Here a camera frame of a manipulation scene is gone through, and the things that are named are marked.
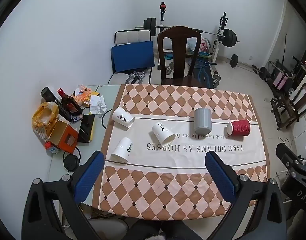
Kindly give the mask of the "black round disc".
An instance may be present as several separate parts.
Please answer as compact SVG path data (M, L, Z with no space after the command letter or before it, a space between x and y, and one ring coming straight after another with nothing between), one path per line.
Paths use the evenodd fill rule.
M64 168L68 172L74 172L79 166L80 160L76 155L68 154L63 158Z

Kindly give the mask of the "orange gift box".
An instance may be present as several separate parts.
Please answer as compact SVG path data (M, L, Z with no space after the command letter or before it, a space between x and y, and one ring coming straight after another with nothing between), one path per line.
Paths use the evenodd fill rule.
M49 141L60 150L73 154L78 143L78 132L69 124L58 121Z

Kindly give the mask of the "wooden chair at right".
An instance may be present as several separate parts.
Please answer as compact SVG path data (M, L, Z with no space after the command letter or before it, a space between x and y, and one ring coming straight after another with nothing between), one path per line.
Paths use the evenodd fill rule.
M306 83L304 83L293 99L285 95L270 100L271 112L275 116L277 130L288 129L294 122L306 114Z

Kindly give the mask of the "orange snack packets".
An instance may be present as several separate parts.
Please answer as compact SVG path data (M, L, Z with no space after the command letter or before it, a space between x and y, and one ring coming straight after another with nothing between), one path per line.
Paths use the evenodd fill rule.
M82 106L83 104L89 105L91 96L96 95L98 96L99 93L93 91L91 88L85 87L84 85L78 85L78 87L73 92L73 98L78 103L79 106Z

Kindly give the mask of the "red ribbed paper cup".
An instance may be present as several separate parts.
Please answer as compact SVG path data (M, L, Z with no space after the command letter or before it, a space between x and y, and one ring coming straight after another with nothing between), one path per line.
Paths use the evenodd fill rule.
M248 136L250 134L250 122L246 119L229 122L227 124L227 134L231 136Z

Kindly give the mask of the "crumpled white tissue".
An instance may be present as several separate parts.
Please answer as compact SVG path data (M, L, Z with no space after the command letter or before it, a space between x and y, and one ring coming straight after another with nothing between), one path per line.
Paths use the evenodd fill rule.
M107 110L104 97L92 95L90 99L90 113L93 115L104 114Z

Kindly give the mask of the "dark glass liquor bottle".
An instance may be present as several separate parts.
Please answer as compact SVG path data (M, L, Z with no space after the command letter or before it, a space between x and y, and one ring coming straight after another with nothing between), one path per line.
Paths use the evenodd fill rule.
M82 114L82 109L72 96L67 95L61 88L58 89L58 94L61 96L61 103L71 116Z

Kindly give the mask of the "small barbell on floor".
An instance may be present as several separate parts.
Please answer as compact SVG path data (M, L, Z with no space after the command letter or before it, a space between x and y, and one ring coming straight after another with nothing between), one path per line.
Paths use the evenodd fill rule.
M236 54L233 54L230 58L230 66L232 68L235 68L236 66L240 67L246 67L248 70L252 70L255 74L257 74L261 80L267 79L267 70L265 67L257 68L255 65L249 65L243 62L240 62L238 59L238 56Z

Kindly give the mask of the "dark wooden chair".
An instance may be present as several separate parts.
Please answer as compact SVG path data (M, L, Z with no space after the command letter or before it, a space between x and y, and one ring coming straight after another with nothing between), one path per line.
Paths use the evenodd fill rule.
M189 38L196 38L196 46L191 58L190 68L188 74L185 75L185 63L186 63L186 44ZM173 78L168 79L166 77L166 64L164 57L163 41L165 38L171 39L172 51L173 51ZM193 77L193 70L197 60L199 48L201 46L201 34L189 27L185 26L173 26L160 32L157 36L158 54L160 60L160 72L161 83L163 85L172 86L186 86L186 87L199 87L203 88L204 85Z

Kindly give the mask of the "checkered brown pink tablecloth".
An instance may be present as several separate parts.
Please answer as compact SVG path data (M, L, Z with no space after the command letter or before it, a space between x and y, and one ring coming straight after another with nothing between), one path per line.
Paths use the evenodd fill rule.
M261 126L247 94L196 87L120 85L113 108L134 117L127 128L109 120L102 152L105 166L94 185L92 206L114 215L155 220L186 220L223 215L229 203L221 196L204 158L215 151L237 174L265 182L269 157ZM195 133L194 112L211 110L212 131ZM227 124L250 122L248 136L227 134ZM161 122L176 134L162 147L152 131ZM133 146L127 163L111 153L123 137Z

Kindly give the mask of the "yellow plastic bag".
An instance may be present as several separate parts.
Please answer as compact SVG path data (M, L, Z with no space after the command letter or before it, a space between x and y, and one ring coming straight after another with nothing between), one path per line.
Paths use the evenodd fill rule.
M32 116L33 132L40 140L47 142L58 120L58 105L55 102L44 102Z

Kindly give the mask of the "white paper cup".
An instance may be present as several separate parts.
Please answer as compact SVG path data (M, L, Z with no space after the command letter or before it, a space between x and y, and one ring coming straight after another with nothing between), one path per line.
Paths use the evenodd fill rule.
M155 123L152 126L152 131L162 147L171 144L176 137L176 134L169 130L165 124L161 122Z
M130 113L125 111L122 107L117 107L112 114L112 120L117 122L118 124L130 128L135 119Z
M129 155L132 150L133 143L131 139L123 137L120 142L118 142L116 148L111 153L111 159L113 161L118 161L121 163L127 163Z

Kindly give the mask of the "grey plastic cup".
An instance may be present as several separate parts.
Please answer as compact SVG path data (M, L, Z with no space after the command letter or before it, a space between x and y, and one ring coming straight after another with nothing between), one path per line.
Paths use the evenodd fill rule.
M207 135L212 131L211 110L208 108L198 108L194 112L195 133Z

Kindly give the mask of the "barbell with black plates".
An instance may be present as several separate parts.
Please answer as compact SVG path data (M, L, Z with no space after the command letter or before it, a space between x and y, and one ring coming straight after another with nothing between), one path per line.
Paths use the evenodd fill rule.
M163 25L157 25L157 21L156 18L147 18L146 20L143 21L143 26L142 27L136 27L136 29L147 29L151 32L152 36L156 36L156 31L158 28L170 28L170 27L165 27ZM201 34L206 33L206 34L210 34L213 36L216 36L218 38L218 40L220 42L222 42L222 44L225 47L234 47L238 40L237 40L237 35L235 34L234 31L230 30L230 29L223 29L223 34L216 34L216 33L210 33L201 29L194 29L194 31L197 31Z

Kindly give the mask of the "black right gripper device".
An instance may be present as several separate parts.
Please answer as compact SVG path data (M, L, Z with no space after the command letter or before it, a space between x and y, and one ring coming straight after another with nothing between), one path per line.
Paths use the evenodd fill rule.
M306 211L306 166L283 142L277 145L276 156L288 170L281 191L292 200L287 215L290 219L300 209Z

